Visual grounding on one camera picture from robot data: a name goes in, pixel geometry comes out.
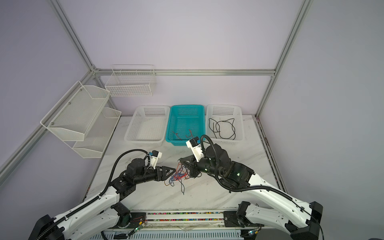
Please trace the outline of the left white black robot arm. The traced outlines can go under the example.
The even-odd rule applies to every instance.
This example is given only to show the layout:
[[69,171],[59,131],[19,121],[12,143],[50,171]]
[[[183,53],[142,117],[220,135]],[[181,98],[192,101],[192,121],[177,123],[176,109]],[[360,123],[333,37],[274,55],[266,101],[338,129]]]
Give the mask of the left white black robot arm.
[[87,240],[116,225],[128,225],[131,212],[121,201],[133,193],[138,184],[165,181],[176,171],[166,166],[152,166],[161,157],[160,152],[145,154],[142,159],[133,159],[117,178],[111,171],[105,188],[93,198],[55,217],[41,217],[29,238]]

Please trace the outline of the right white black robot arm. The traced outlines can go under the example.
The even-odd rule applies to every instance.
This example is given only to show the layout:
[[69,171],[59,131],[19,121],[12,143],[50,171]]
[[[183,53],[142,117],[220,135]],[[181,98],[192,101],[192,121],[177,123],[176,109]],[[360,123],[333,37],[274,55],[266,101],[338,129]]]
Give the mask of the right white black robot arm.
[[324,239],[321,226],[323,206],[317,202],[301,201],[274,187],[256,172],[232,161],[218,144],[207,135],[186,141],[192,155],[181,158],[192,178],[207,174],[229,193],[250,193],[269,208],[242,201],[236,211],[237,225],[265,225],[288,234],[293,240]]

